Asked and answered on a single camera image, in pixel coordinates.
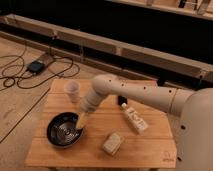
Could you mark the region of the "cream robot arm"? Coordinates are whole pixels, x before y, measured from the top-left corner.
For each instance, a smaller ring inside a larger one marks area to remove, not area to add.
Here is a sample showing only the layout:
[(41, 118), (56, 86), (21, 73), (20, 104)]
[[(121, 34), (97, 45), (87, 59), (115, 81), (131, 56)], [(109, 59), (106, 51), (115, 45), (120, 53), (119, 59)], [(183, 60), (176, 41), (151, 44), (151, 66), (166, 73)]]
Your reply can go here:
[(181, 133), (176, 171), (213, 171), (213, 88), (197, 91), (138, 85), (115, 75), (97, 75), (80, 100), (77, 128), (86, 125), (87, 115), (97, 110), (109, 95), (120, 95), (144, 105), (179, 115)]

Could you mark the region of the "cream cylindrical gripper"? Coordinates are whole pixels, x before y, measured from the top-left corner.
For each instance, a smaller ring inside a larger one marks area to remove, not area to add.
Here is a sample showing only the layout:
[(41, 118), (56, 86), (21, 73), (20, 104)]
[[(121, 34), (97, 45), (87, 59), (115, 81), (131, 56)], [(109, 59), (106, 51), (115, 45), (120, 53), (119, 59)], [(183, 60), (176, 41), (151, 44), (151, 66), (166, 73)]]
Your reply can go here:
[(105, 95), (90, 89), (85, 96), (83, 96), (79, 103), (79, 109), (86, 113), (81, 113), (76, 124), (77, 129), (82, 129), (88, 120), (89, 114), (96, 111), (98, 106), (106, 98)]

